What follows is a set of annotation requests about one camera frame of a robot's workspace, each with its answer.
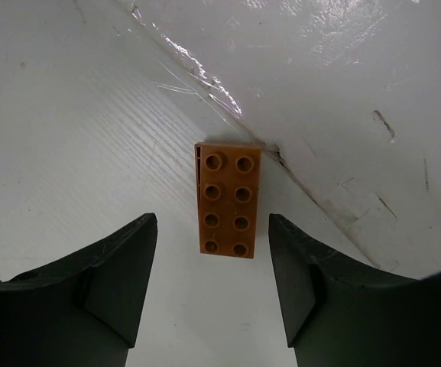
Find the orange lego plate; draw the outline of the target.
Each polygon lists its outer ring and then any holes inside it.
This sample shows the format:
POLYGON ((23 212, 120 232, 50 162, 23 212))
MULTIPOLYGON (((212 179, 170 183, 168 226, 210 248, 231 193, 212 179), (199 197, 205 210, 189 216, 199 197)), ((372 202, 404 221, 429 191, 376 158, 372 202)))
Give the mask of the orange lego plate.
POLYGON ((261 152, 258 145, 195 144, 202 253, 254 257, 261 152))

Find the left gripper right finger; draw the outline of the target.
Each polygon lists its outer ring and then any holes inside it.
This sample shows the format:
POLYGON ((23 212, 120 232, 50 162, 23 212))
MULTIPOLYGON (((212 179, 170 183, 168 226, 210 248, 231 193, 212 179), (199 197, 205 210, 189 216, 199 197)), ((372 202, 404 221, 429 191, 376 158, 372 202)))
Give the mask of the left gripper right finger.
POLYGON ((373 268, 280 214, 268 239, 299 366, 441 366, 441 272, 417 280, 373 268))

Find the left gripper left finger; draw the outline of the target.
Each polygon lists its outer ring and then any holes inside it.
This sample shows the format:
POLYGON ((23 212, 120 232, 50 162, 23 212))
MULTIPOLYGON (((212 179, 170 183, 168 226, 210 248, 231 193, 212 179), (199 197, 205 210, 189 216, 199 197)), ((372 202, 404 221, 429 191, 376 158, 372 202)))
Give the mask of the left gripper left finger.
POLYGON ((146 213, 47 265, 0 281, 0 366, 123 366, 157 244, 146 213))

